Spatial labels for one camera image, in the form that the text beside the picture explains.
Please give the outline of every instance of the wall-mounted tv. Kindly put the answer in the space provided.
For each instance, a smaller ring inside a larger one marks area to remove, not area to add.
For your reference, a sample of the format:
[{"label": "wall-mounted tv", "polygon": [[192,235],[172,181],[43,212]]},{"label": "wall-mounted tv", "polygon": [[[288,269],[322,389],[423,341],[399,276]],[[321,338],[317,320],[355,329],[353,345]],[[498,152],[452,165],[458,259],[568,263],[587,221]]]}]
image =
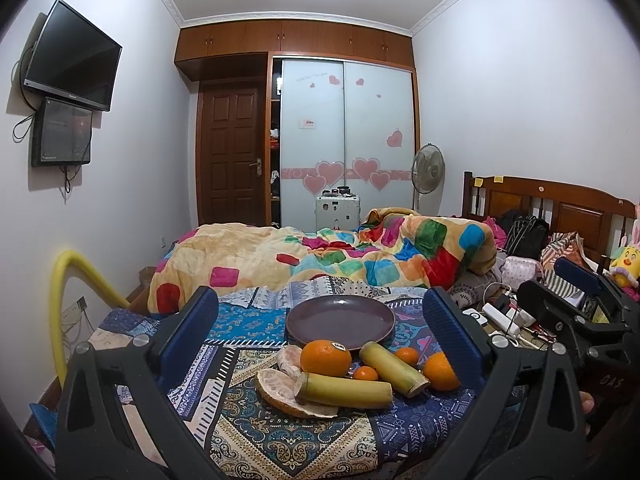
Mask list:
[{"label": "wall-mounted tv", "polygon": [[33,48],[24,86],[108,112],[121,50],[93,23],[56,0]]}]

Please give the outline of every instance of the wooden headboard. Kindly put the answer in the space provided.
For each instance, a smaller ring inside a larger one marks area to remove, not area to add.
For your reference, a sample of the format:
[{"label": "wooden headboard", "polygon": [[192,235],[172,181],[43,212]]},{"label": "wooden headboard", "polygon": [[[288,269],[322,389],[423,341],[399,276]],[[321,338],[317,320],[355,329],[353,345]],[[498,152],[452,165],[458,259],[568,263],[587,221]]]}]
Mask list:
[{"label": "wooden headboard", "polygon": [[[540,204],[536,206],[534,202],[538,201]],[[584,239],[585,255],[595,262],[608,252],[612,216],[623,218],[618,243],[626,234],[627,219],[636,217],[636,208],[629,200],[590,187],[516,176],[478,178],[471,171],[465,171],[463,218],[481,222],[487,216],[495,218],[509,209],[520,209],[523,214],[543,218],[549,201],[552,202],[551,232],[578,231]]]}]

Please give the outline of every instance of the metal screw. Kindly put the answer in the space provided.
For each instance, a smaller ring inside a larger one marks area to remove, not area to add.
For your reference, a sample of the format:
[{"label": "metal screw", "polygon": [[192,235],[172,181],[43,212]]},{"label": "metal screw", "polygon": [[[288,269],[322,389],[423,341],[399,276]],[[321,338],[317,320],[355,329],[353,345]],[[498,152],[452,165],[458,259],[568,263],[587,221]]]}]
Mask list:
[{"label": "metal screw", "polygon": [[498,348],[507,348],[509,346],[509,340],[500,334],[494,335],[491,338],[491,343]]},{"label": "metal screw", "polygon": [[145,346],[149,343],[149,336],[147,334],[138,334],[133,338],[133,346]]},{"label": "metal screw", "polygon": [[566,348],[562,343],[553,343],[551,345],[551,349],[553,352],[555,352],[558,355],[566,354]]},{"label": "metal screw", "polygon": [[90,348],[91,343],[89,343],[88,341],[82,341],[76,346],[76,352],[79,354],[86,354],[90,350]]}]

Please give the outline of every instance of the door handle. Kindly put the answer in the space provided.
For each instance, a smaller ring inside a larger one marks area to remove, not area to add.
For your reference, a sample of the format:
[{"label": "door handle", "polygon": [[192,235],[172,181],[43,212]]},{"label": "door handle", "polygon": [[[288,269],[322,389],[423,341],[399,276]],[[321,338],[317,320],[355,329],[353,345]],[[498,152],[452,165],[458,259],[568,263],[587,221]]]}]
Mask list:
[{"label": "door handle", "polygon": [[256,166],[255,174],[257,176],[262,176],[262,159],[260,157],[255,159],[255,162],[249,164],[249,167]]}]

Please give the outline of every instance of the yellow pipe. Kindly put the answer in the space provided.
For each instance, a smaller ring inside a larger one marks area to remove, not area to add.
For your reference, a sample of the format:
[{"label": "yellow pipe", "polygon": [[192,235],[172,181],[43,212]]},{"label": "yellow pipe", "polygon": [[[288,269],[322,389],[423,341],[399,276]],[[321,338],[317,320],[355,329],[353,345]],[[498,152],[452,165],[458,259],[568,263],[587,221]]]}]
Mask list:
[{"label": "yellow pipe", "polygon": [[75,265],[81,269],[93,282],[102,297],[110,303],[122,308],[129,307],[129,301],[119,295],[109,283],[95,270],[84,256],[75,251],[65,251],[56,260],[51,276],[51,288],[49,290],[49,333],[51,336],[51,348],[53,350],[53,362],[60,380],[60,386],[65,384],[66,359],[62,346],[62,293],[64,291],[64,277],[66,270]]}]

